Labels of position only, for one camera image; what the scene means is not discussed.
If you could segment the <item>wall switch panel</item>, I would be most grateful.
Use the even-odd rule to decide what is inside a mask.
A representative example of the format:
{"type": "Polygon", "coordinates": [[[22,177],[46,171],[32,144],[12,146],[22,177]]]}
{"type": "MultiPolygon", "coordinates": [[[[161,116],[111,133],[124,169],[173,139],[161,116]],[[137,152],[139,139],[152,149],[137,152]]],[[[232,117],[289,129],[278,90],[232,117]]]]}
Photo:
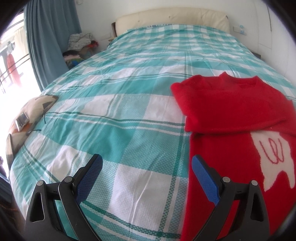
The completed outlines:
{"type": "Polygon", "coordinates": [[[247,29],[243,25],[233,26],[233,32],[241,35],[247,35],[247,29]]]}

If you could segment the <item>red knit sweater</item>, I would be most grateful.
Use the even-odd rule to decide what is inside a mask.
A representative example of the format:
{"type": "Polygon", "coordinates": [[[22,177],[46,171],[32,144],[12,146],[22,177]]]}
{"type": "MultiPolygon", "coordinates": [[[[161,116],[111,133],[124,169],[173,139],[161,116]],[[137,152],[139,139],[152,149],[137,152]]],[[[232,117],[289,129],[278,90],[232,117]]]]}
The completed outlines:
{"type": "Polygon", "coordinates": [[[171,85],[190,133],[190,156],[200,155],[220,176],[256,180],[271,233],[295,205],[295,107],[259,77],[195,75],[171,85]]]}

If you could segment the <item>red garment hanging outside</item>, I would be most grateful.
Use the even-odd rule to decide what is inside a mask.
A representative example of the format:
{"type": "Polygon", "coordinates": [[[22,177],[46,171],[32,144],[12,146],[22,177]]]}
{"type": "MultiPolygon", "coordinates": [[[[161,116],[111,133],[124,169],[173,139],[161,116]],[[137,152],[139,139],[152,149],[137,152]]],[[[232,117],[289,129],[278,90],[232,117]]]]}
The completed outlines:
{"type": "Polygon", "coordinates": [[[21,84],[20,83],[20,75],[17,71],[16,63],[15,63],[14,57],[12,55],[14,48],[15,48],[15,44],[12,43],[11,41],[8,41],[7,59],[6,59],[6,62],[8,65],[7,71],[9,73],[9,77],[10,77],[11,81],[13,83],[15,83],[16,85],[20,85],[21,84]]]}

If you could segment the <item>small silver device on pillow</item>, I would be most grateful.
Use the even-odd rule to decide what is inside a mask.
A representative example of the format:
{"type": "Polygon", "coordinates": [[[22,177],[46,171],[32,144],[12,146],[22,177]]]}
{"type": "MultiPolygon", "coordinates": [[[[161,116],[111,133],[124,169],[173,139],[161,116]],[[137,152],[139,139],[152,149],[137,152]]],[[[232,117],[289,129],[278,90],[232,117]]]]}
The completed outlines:
{"type": "Polygon", "coordinates": [[[28,122],[29,118],[26,113],[22,112],[15,120],[17,130],[20,132],[28,122]]]}

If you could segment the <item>dark wooden nightstand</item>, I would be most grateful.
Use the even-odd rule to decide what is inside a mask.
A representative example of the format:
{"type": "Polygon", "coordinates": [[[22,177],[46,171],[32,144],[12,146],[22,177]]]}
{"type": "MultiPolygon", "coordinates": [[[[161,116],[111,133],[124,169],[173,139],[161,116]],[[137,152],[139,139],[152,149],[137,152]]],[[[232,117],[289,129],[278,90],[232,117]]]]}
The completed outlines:
{"type": "Polygon", "coordinates": [[[261,55],[260,54],[258,54],[258,53],[255,53],[255,52],[251,52],[255,57],[257,57],[258,59],[261,59],[261,55]]]}

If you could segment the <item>blue curtain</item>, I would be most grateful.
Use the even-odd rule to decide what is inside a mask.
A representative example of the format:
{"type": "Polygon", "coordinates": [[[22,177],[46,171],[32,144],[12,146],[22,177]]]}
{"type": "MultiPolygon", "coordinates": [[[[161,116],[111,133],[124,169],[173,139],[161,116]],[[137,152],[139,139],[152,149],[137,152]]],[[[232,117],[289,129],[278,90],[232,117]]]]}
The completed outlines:
{"type": "Polygon", "coordinates": [[[36,81],[44,90],[69,71],[63,53],[72,34],[81,33],[74,1],[29,1],[24,8],[29,56],[36,81]]]}

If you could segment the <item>patterned beige pillow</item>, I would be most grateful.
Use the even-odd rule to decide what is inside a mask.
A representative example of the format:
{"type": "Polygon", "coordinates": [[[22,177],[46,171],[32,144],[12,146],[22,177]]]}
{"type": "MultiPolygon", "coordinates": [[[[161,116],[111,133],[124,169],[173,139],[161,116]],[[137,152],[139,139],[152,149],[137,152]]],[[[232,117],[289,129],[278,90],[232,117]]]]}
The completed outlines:
{"type": "Polygon", "coordinates": [[[12,164],[15,155],[25,143],[31,132],[34,131],[37,123],[44,117],[45,113],[55,104],[58,96],[41,95],[29,100],[21,109],[18,116],[24,112],[29,118],[29,122],[19,132],[16,128],[15,120],[13,121],[8,137],[6,139],[6,160],[12,164]]]}

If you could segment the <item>white wardrobe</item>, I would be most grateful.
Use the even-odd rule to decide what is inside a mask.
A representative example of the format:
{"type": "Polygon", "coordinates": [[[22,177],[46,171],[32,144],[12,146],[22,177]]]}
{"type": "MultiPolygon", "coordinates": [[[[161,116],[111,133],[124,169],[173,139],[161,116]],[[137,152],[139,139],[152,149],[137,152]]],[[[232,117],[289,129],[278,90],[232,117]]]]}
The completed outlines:
{"type": "Polygon", "coordinates": [[[295,42],[284,24],[263,1],[254,1],[258,51],[262,60],[295,84],[295,42]]]}

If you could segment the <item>pile of clothes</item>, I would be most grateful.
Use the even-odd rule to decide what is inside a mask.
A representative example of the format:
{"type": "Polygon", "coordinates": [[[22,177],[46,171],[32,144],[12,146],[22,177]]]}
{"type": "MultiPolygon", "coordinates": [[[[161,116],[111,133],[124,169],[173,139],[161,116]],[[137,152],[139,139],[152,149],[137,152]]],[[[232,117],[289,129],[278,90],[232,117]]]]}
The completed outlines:
{"type": "Polygon", "coordinates": [[[99,43],[91,33],[73,34],[69,37],[68,49],[63,52],[64,61],[69,69],[92,57],[98,50],[99,43]]]}

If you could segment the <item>teal plaid bedspread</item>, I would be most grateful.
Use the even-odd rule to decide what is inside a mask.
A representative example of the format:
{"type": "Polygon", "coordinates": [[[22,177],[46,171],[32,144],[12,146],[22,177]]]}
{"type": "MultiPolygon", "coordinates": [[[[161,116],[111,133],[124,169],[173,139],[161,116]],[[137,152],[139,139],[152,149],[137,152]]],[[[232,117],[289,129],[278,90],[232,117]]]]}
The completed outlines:
{"type": "Polygon", "coordinates": [[[195,75],[259,77],[295,107],[295,86],[230,34],[193,25],[129,30],[44,91],[56,103],[16,155],[11,187],[23,216],[36,183],[102,171],[81,207],[103,240],[192,240],[214,204],[192,171],[190,133],[171,85],[195,75]]]}

